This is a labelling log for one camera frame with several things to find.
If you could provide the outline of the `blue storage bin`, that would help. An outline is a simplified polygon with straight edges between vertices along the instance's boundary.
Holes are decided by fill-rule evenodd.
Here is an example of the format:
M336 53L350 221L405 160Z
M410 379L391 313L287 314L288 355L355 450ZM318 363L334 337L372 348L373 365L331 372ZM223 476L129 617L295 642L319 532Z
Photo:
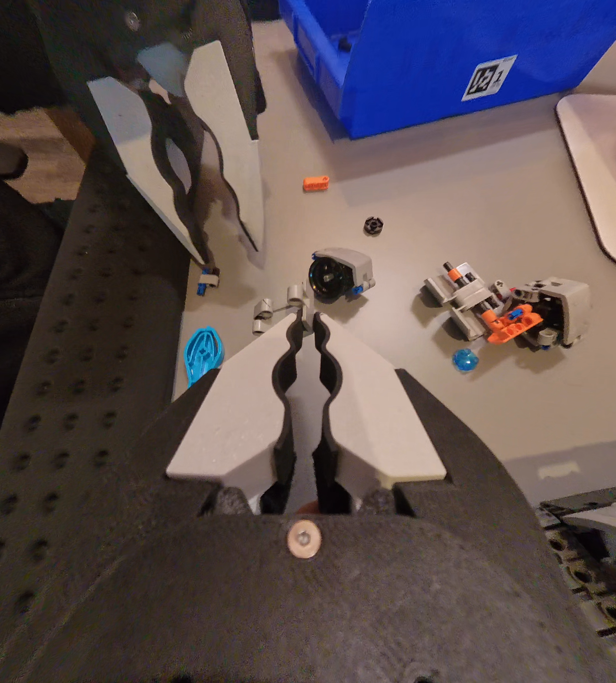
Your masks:
M279 1L298 55L351 139L578 86L616 40L616 1ZM478 64L517 55L462 102Z

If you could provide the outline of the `large grey tracked brick vehicle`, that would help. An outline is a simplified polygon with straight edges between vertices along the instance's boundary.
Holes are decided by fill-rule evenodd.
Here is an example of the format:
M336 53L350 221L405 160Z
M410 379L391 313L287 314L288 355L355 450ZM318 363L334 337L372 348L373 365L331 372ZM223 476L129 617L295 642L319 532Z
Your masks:
M616 659L616 486L542 501L533 510L569 592Z

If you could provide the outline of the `grey axle connector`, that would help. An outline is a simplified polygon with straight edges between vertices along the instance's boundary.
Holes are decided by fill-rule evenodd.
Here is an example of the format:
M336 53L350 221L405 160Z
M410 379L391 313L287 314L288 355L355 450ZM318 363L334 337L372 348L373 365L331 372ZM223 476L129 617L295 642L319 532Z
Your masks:
M259 337L271 329L276 323L290 313L303 312L304 305L292 300L286 305L277 307L270 298L263 298L256 303L253 310L252 335Z

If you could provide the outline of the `light blue paddle piece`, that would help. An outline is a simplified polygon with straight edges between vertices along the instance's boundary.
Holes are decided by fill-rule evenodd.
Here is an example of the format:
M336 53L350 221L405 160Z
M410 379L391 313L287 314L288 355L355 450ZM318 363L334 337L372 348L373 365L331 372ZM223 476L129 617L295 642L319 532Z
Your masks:
M184 367L188 388L207 372L219 369L225 360L225 347L213 327L198 329L184 347Z

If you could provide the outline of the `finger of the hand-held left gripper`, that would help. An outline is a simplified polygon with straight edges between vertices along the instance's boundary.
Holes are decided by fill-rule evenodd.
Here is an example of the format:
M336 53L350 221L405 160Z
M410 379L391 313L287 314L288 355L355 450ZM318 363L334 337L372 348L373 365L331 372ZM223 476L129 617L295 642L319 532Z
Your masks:
M193 50L184 92L213 137L220 174L235 199L239 223L253 248L263 248L263 185L259 144L248 131L221 42Z
M205 268L210 263L187 203L184 183L170 164L167 133L154 132L152 113L166 104L150 91L134 91L106 77L87 83L107 131L125 169L127 179L159 218L189 251L193 261Z

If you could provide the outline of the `black dimpled foam mat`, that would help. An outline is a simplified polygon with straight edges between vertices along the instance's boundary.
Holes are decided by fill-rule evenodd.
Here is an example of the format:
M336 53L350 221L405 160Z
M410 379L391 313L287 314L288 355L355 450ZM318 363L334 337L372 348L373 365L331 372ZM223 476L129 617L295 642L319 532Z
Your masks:
M144 535L131 450L173 395L190 258L95 148L0 432L0 682L25 682Z

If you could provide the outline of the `white printed tag sticker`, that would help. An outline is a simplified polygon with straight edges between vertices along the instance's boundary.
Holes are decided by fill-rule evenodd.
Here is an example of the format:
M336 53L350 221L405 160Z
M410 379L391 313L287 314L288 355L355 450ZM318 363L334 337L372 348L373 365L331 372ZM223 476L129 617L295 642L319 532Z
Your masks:
M499 92L517 55L478 64L468 82L462 102L492 96Z

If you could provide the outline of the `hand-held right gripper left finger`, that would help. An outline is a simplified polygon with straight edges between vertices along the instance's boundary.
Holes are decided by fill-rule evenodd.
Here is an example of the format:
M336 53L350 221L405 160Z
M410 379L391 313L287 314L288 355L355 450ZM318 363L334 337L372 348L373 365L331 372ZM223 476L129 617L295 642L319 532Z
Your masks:
M237 488L260 502L290 486L294 433L286 391L295 382L300 315L287 316L226 361L167 466L174 480Z

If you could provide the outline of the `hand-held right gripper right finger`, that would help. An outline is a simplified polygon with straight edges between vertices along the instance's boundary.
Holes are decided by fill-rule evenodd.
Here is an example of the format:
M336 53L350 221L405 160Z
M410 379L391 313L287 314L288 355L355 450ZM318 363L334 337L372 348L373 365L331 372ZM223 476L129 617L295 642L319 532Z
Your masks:
M319 502L363 502L400 483L442 481L447 469L394 366L323 313L313 319L328 392L312 454Z

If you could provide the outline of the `small grey orange brick assembly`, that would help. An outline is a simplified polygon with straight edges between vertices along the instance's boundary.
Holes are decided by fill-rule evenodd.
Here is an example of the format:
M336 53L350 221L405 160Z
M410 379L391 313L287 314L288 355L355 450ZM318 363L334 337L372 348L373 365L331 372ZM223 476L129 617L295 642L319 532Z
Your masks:
M591 321L588 284L561 277L508 287L487 282L467 262L444 264L445 272L425 279L423 291L449 312L449 319L469 342L494 346L515 339L536 349L571 348L586 336Z

